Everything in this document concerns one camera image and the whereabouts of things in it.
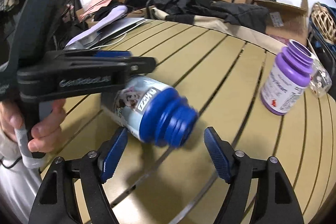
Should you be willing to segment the person's left hand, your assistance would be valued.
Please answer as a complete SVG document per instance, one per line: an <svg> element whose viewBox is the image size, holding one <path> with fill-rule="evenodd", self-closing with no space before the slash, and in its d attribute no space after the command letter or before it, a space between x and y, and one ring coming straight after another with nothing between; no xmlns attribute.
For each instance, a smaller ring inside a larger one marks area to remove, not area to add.
<svg viewBox="0 0 336 224"><path fill-rule="evenodd" d="M33 139L28 143L31 152L49 153L60 148L68 137L62 132L61 124L66 118L66 100L52 102L52 112L31 130ZM15 130L23 125L23 116L18 106L9 100L1 102L1 130L10 140L17 142Z"/></svg>

